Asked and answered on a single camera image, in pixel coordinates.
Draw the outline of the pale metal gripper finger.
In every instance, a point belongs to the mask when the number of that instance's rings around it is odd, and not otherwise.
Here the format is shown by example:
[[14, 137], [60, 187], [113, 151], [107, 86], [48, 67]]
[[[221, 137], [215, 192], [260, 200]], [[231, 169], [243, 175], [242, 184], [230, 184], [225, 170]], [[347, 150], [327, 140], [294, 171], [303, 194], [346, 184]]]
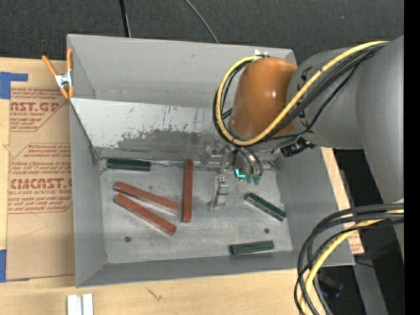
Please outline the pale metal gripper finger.
[[218, 175], [215, 179], [215, 189], [213, 192], [213, 197], [209, 202], [211, 209], [219, 209], [226, 205], [226, 200], [228, 197], [229, 184], [225, 175]]
[[206, 152], [209, 155], [208, 164], [216, 173], [223, 173], [227, 162], [227, 146], [208, 146]]

